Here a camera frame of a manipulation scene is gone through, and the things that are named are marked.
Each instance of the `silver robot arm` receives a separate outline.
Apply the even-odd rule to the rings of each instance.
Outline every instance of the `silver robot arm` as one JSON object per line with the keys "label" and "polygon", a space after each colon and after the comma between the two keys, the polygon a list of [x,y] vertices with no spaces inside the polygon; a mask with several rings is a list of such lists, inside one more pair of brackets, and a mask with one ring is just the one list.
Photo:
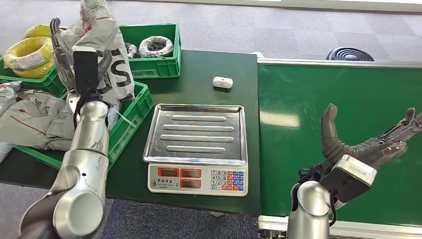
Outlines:
{"label": "silver robot arm", "polygon": [[[71,148],[65,153],[47,195],[24,214],[19,239],[91,238],[103,219],[108,171],[108,107],[96,93],[96,51],[74,49],[73,56],[76,91],[68,94],[67,103],[77,126]],[[105,52],[103,60],[99,66],[109,64],[110,51]]]}
{"label": "silver robot arm", "polygon": [[326,161],[300,170],[300,180],[291,190],[287,239],[328,239],[336,210],[368,191],[377,169],[404,153],[406,141],[422,129],[422,114],[415,117],[415,109],[410,108],[384,134],[349,146],[337,137],[336,115],[337,107],[330,104],[321,116],[322,153]]}

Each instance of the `scale label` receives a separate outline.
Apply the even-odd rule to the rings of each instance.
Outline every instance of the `scale label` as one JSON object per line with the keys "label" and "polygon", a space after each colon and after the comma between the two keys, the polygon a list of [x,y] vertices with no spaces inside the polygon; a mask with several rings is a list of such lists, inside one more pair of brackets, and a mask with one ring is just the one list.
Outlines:
{"label": "scale label", "polygon": [[149,164],[148,169],[148,189],[151,192],[238,197],[247,194],[247,165]]}

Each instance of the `floor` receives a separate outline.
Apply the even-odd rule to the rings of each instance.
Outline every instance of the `floor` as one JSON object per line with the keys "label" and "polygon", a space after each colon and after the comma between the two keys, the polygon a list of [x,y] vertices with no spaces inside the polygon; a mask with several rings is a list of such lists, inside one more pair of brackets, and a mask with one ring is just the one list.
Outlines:
{"label": "floor", "polygon": [[[59,17],[69,26],[78,0],[0,0],[0,54],[35,24]],[[114,1],[120,24],[177,22],[183,49],[251,53],[267,58],[324,59],[338,46],[362,49],[376,61],[422,62],[422,15],[269,7]],[[17,236],[24,211],[45,190],[0,184],[0,239]],[[108,200],[96,238],[256,238],[256,219],[121,200]]]}

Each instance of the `red stripe on bag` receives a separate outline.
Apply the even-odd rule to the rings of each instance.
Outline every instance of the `red stripe on bag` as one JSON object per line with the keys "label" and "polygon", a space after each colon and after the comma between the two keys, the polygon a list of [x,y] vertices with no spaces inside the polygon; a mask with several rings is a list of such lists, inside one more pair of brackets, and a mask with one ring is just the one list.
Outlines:
{"label": "red stripe on bag", "polygon": [[106,18],[110,18],[110,17],[109,17],[109,16],[99,17],[99,18],[95,19],[95,21],[96,21],[96,20],[101,20],[101,19],[106,19]]}
{"label": "red stripe on bag", "polygon": [[13,116],[10,116],[10,117],[12,117],[12,119],[14,119],[15,121],[17,121],[17,122],[19,122],[19,123],[23,124],[24,126],[29,127],[29,128],[31,128],[31,129],[33,129],[33,130],[36,130],[37,132],[40,132],[41,134],[43,134],[43,135],[47,136],[44,132],[40,131],[39,129],[34,128],[34,127],[30,126],[30,125],[25,124],[24,122],[21,122],[20,120],[16,119],[16,118],[15,118],[15,117],[13,117]]}

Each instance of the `black stool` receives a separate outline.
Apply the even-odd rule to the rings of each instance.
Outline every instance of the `black stool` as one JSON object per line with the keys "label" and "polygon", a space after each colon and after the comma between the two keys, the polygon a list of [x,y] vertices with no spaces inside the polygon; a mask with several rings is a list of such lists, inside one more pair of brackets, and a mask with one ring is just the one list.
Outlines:
{"label": "black stool", "polygon": [[326,60],[335,61],[374,61],[368,53],[353,47],[338,47],[327,55]]}

